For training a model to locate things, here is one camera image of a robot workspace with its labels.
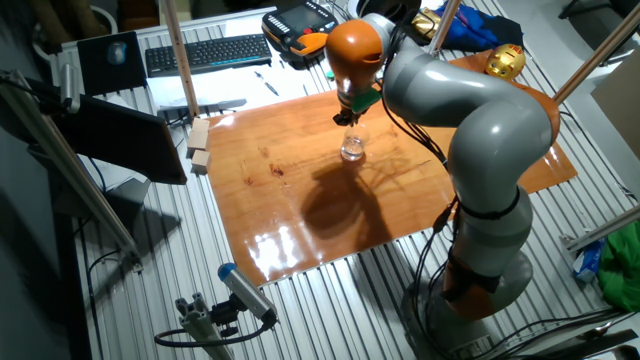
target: black monitor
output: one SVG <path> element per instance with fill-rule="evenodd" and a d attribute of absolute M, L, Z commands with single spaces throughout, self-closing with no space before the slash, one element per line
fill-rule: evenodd
<path fill-rule="evenodd" d="M 60 101 L 59 87 L 27 81 L 38 94 Z M 52 118 L 76 153 L 137 171 L 154 182 L 187 182 L 167 124 L 159 117 L 81 95 L 76 114 Z M 33 140 L 24 133 L 18 137 Z"/>

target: metal pole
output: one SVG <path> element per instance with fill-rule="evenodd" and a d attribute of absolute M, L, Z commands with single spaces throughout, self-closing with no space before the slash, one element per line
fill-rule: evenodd
<path fill-rule="evenodd" d="M 29 88 L 27 81 L 19 72 L 13 72 L 9 79 Z M 32 95 L 6 84 L 0 85 L 0 95 L 5 98 L 27 130 L 51 157 L 56 167 L 71 183 L 73 189 L 86 202 L 93 215 L 115 235 L 120 248 L 133 257 L 139 257 L 138 247 L 131 234 L 89 178 L 86 169 L 78 160 L 75 152 L 71 150 L 56 124 L 49 116 L 40 112 Z"/>
<path fill-rule="evenodd" d="M 596 229 L 588 232 L 584 236 L 571 241 L 569 245 L 567 245 L 567 250 L 569 251 L 569 253 L 575 253 L 576 251 L 591 244 L 592 242 L 597 241 L 614 231 L 622 229 L 623 227 L 631 224 L 639 218 L 640 205 L 636 205 L 635 207 L 598 226 Z"/>
<path fill-rule="evenodd" d="M 182 79 L 182 88 L 187 98 L 187 104 L 189 104 L 189 114 L 192 117 L 196 117 L 200 114 L 200 110 L 198 109 L 196 92 L 193 90 L 189 59 L 187 58 L 187 51 L 182 41 L 182 32 L 180 31 L 180 23 L 178 22 L 178 15 L 176 14 L 176 4 L 173 0 L 163 0 L 162 8 L 164 9 L 164 17 L 167 20 L 167 28 L 169 28 L 169 37 L 171 38 L 171 45 L 173 45 L 173 53 L 176 55 L 176 63 L 178 64 L 180 79 Z"/>
<path fill-rule="evenodd" d="M 591 74 L 593 69 L 598 66 L 618 45 L 627 39 L 629 34 L 636 31 L 638 24 L 640 23 L 640 3 L 627 15 L 622 23 L 609 35 L 609 37 L 598 47 L 598 49 L 591 55 L 589 60 L 578 69 L 578 71 L 571 76 L 569 80 L 558 90 L 553 100 L 558 104 L 562 104 L 569 95 L 584 81 L 584 79 Z"/>
<path fill-rule="evenodd" d="M 427 48 L 427 53 L 430 55 L 436 56 L 440 51 L 440 46 L 442 46 L 442 42 L 444 42 L 444 38 L 447 36 L 447 32 L 449 32 L 451 23 L 453 23 L 453 19 L 456 17 L 461 3 L 462 0 L 449 0 L 447 3 L 444 14 L 442 14 L 442 18 L 440 19 L 438 30 L 436 30 L 436 34 L 433 36 L 433 40 L 431 40 Z"/>

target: wooden block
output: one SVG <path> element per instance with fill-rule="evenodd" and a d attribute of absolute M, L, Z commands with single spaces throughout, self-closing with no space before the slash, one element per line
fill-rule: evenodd
<path fill-rule="evenodd" d="M 191 124 L 192 131 L 199 132 L 209 132 L 209 120 L 204 120 L 200 118 L 193 119 L 193 123 Z"/>
<path fill-rule="evenodd" d="M 191 171 L 200 175 L 206 175 L 211 165 L 211 154 L 208 151 L 196 150 L 191 159 Z"/>
<path fill-rule="evenodd" d="M 191 131 L 187 141 L 187 156 L 192 157 L 196 150 L 207 150 L 209 146 L 209 133 L 205 131 Z"/>

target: white paper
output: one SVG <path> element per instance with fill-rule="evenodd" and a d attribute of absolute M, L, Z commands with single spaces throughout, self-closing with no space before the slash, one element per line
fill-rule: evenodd
<path fill-rule="evenodd" d="M 224 36 L 262 34 L 262 15 L 229 20 L 224 27 Z"/>
<path fill-rule="evenodd" d="M 304 96 L 304 90 L 300 77 L 282 76 L 281 71 L 275 71 L 268 65 L 250 66 L 235 69 L 246 82 L 244 95 L 247 99 L 246 105 L 236 108 L 237 110 L 255 109 L 261 106 L 295 99 Z M 262 75 L 264 81 L 269 83 L 278 95 L 274 94 L 256 75 Z"/>
<path fill-rule="evenodd" d="M 242 74 L 234 69 L 192 75 L 193 90 L 199 106 L 216 105 L 225 102 L 244 101 Z M 158 109 L 184 108 L 188 106 L 182 81 L 179 76 L 147 79 L 153 101 Z"/>
<path fill-rule="evenodd" d="M 269 90 L 256 72 L 278 95 Z M 268 65 L 215 71 L 193 75 L 191 79 L 199 106 L 220 105 L 223 109 L 246 110 L 304 96 L 299 77 L 282 76 L 282 72 L 274 71 Z M 179 77 L 149 78 L 147 81 L 158 109 L 188 106 Z"/>

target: gray robot arm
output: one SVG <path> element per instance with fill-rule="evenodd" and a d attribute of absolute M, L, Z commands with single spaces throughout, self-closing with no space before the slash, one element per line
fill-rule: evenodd
<path fill-rule="evenodd" d="M 379 15 L 363 20 L 379 34 L 391 28 Z M 434 59 L 408 38 L 387 66 L 382 95 L 391 111 L 411 123 L 457 128 L 448 171 L 460 224 L 442 290 L 455 293 L 445 298 L 458 317 L 489 316 L 513 302 L 532 276 L 519 250 L 533 212 L 518 180 L 553 143 L 549 116 L 526 92 Z M 482 291 L 471 292 L 473 286 Z"/>

